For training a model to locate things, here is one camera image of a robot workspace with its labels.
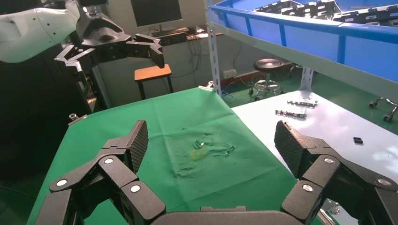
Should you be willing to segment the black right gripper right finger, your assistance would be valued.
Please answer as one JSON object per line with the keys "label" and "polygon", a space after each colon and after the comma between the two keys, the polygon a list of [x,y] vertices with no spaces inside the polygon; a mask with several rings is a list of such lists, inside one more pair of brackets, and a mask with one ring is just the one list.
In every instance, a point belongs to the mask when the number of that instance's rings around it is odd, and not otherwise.
{"label": "black right gripper right finger", "polygon": [[298,183],[281,210],[304,225],[325,200],[342,206],[360,225],[398,222],[398,185],[339,155],[320,138],[302,135],[286,121],[276,125],[275,146]]}

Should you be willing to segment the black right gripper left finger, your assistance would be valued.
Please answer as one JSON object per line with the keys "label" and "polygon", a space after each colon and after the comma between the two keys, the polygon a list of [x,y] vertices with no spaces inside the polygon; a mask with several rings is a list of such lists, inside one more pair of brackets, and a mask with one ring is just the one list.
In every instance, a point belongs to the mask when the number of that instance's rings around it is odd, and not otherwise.
{"label": "black right gripper left finger", "polygon": [[54,180],[36,224],[82,225],[106,200],[128,224],[151,224],[166,207],[137,176],[148,140],[147,123],[138,120],[127,135],[109,139],[92,160]]}

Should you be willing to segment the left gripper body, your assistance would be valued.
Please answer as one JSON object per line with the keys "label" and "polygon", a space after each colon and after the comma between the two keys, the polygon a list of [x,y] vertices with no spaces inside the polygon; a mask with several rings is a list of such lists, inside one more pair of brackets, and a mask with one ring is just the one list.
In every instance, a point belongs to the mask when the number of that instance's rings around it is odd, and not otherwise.
{"label": "left gripper body", "polygon": [[76,24],[76,32],[81,40],[82,49],[93,49],[97,62],[108,62],[127,56],[125,43],[132,40],[131,35],[110,20],[103,13],[80,16]]}

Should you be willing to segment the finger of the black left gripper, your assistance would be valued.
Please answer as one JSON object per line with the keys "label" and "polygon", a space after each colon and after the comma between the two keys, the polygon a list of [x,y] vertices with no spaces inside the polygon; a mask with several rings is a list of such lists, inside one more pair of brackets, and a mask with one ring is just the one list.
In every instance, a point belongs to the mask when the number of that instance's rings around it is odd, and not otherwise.
{"label": "finger of the black left gripper", "polygon": [[144,34],[136,34],[131,41],[126,42],[129,57],[150,59],[159,68],[165,67],[160,39]]}
{"label": "finger of the black left gripper", "polygon": [[74,74],[85,74],[97,66],[100,61],[95,48],[69,45],[55,58],[58,66],[64,66]]}

